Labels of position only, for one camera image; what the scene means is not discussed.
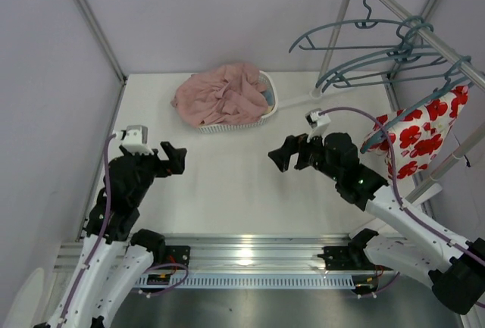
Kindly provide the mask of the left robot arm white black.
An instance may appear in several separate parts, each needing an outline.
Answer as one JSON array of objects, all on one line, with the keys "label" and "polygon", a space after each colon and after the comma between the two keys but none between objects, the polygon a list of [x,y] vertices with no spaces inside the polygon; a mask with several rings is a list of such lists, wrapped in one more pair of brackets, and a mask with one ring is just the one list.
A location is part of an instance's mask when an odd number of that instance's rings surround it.
[{"label": "left robot arm white black", "polygon": [[122,142],[120,156],[103,157],[104,186],[89,215],[80,257],[63,297],[42,327],[109,327],[144,273],[189,271],[185,263],[168,258],[163,235],[131,231],[153,182],[185,170],[185,148],[169,142],[162,142],[161,148],[165,158],[142,142]]}]

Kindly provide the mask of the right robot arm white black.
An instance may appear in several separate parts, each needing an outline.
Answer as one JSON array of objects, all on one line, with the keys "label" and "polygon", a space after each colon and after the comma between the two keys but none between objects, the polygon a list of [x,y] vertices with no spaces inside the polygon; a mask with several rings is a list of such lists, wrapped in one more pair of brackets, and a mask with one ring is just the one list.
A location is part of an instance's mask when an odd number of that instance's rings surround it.
[{"label": "right robot arm white black", "polygon": [[376,231],[362,230],[352,243],[372,264],[422,283],[457,314],[466,315],[479,304],[484,295],[482,238],[472,242],[398,198],[380,174],[360,162],[346,133],[287,136],[281,147],[268,153],[280,172],[288,170],[293,155],[297,170],[312,167],[328,176],[342,199],[382,220],[410,242],[400,245]]}]

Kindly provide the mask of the red poppy print skirt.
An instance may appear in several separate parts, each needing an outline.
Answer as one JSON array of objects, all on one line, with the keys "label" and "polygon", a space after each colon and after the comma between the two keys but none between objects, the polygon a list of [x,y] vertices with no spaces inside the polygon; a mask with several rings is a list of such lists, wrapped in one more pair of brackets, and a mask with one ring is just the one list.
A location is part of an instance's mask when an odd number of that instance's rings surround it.
[{"label": "red poppy print skirt", "polygon": [[[421,106],[398,122],[384,139],[368,150],[379,155],[387,167],[389,180],[403,180],[429,167],[438,155],[452,125],[468,102],[469,86],[458,85],[428,105]],[[377,117],[364,142],[403,110]]]}]

